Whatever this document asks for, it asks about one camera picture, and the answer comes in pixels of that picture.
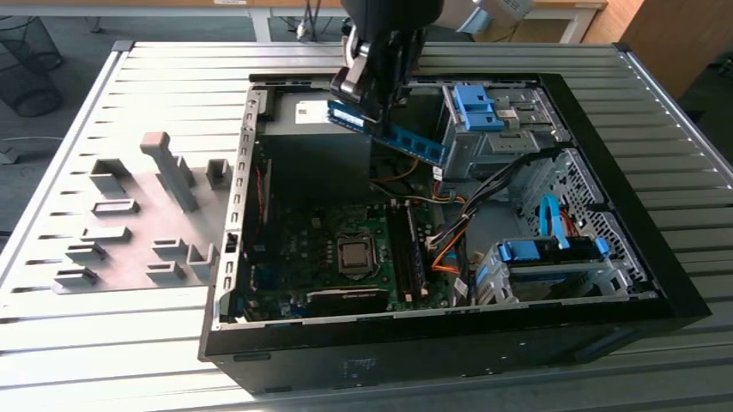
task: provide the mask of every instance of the green circuit board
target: green circuit board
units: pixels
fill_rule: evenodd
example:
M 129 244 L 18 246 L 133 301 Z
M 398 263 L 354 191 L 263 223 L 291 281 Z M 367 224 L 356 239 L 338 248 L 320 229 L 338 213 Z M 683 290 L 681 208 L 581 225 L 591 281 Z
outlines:
M 447 306 L 447 279 L 440 273 L 427 274 L 424 297 L 410 302 L 399 296 L 384 207 L 384 203 L 374 203 L 288 209 L 278 217 L 282 248 L 276 262 L 257 264 L 253 270 L 255 312 L 260 320 L 304 317 L 306 294 L 330 288 L 386 289 L 390 296 L 387 312 Z M 412 216 L 418 236 L 423 239 L 432 231 L 428 206 L 414 206 Z M 372 270 L 360 279 L 346 276 L 339 267 L 338 239 L 356 234 L 370 239 L 374 257 Z

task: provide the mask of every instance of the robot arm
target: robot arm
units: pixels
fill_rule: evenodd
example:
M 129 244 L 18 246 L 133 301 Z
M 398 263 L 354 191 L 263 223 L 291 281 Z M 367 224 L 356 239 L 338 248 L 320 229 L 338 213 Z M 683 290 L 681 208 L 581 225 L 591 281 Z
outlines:
M 472 2 L 502 23 L 518 21 L 531 6 L 531 0 Z M 342 6 L 354 28 L 344 47 L 347 65 L 331 81 L 331 92 L 384 135 L 391 108 L 407 97 L 402 85 L 423 51 L 424 28 L 438 20 L 443 0 L 342 0 Z

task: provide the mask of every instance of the white desk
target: white desk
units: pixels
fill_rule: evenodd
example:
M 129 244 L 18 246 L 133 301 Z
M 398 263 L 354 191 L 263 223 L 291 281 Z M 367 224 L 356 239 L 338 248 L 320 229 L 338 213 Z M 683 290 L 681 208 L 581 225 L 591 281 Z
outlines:
M 602 3 L 567 3 L 567 7 L 546 8 L 541 3 L 529 12 L 530 20 L 569 20 L 561 43 L 579 43 Z M 253 33 L 257 42 L 271 42 L 269 18 L 302 16 L 303 7 L 115 7 L 115 6 L 67 6 L 67 5 L 0 5 L 0 15 L 40 16 L 244 16 L 252 19 Z M 342 8 L 323 8 L 319 16 L 346 17 Z

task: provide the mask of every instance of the orange wire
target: orange wire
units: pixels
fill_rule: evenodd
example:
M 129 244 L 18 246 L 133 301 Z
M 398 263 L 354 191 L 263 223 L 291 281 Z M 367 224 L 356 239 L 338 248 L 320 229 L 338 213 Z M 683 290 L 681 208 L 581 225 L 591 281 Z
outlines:
M 439 270 L 442 272 L 455 273 L 456 275 L 460 274 L 460 271 L 458 268 L 450 267 L 450 266 L 435 266 L 432 270 Z
M 446 248 L 442 250 L 442 252 L 439 253 L 438 257 L 435 257 L 435 261 L 432 262 L 432 270 L 436 270 L 435 268 L 439 266 L 439 261 L 442 260 L 442 258 L 446 256 L 446 253 L 447 251 L 450 250 L 451 247 L 454 247 L 454 244 L 455 242 L 460 239 L 460 236 L 463 236 L 463 233 L 466 233 L 466 228 L 464 227 L 463 229 L 460 229 L 460 232 L 458 232 L 458 234 L 454 236 L 454 238 L 450 240 L 450 242 L 447 243 L 447 246 Z
M 406 178 L 416 169 L 416 165 L 419 165 L 420 161 L 415 159 L 415 162 L 412 163 L 412 166 L 410 167 L 410 170 L 407 170 L 404 173 L 399 174 L 398 176 L 390 176 L 388 178 L 378 178 L 378 179 L 370 179 L 375 183 L 388 183 L 394 182 L 395 180 L 400 180 Z
M 450 200 L 450 197 L 442 197 L 438 195 L 438 184 L 439 182 L 438 180 L 435 180 L 435 185 L 432 185 L 432 198 L 439 201 Z M 466 199 L 463 198 L 463 196 L 456 196 L 455 199 L 458 200 L 458 202 L 466 203 Z

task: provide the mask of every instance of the table leg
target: table leg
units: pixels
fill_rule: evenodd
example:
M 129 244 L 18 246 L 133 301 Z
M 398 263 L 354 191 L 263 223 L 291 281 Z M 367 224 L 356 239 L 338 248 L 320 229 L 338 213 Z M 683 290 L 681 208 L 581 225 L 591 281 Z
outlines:
M 89 33 L 99 33 L 101 31 L 101 27 L 100 27 L 101 17 L 85 17 L 84 20 L 87 22 Z
M 577 9 L 575 17 L 567 24 L 565 33 L 562 34 L 561 43 L 579 43 L 583 40 L 587 27 L 591 25 L 593 17 L 597 9 Z
M 252 18 L 256 41 L 269 43 L 272 41 L 269 36 L 269 10 L 252 8 L 249 9 L 249 17 Z

